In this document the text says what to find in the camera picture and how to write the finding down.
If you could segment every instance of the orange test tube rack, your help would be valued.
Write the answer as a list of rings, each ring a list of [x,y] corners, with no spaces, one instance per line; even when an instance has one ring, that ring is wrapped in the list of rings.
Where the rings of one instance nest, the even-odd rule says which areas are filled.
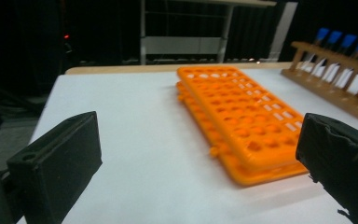
[[[176,87],[238,184],[251,186],[307,169],[296,160],[303,116],[236,67],[181,67]]]

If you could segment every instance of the white table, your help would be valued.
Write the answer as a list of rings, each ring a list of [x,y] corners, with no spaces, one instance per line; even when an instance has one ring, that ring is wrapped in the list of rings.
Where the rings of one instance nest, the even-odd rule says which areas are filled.
[[[358,119],[281,76],[281,69],[242,71],[300,113],[358,129]],[[174,71],[58,78],[32,141],[64,119],[96,111],[103,153],[103,165],[63,223],[350,223],[307,175],[250,188],[234,184],[176,100],[177,81]]]

